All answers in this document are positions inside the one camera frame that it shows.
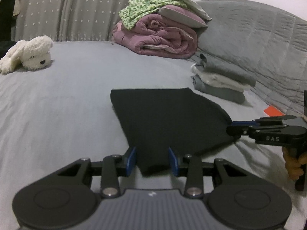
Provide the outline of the person's right hand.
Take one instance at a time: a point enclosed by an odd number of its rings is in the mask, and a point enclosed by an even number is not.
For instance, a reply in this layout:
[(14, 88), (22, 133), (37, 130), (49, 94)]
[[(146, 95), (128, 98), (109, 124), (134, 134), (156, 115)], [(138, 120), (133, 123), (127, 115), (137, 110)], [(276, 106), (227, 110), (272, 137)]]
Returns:
[(288, 172), (288, 176), (291, 180), (298, 180), (300, 176), (304, 174), (303, 169), (301, 168), (302, 165), (305, 165), (306, 160), (306, 153), (302, 154), (299, 159), (295, 159), (291, 157), (288, 150), (285, 147), (282, 147), (283, 151), (283, 158), (285, 161), (285, 168)]

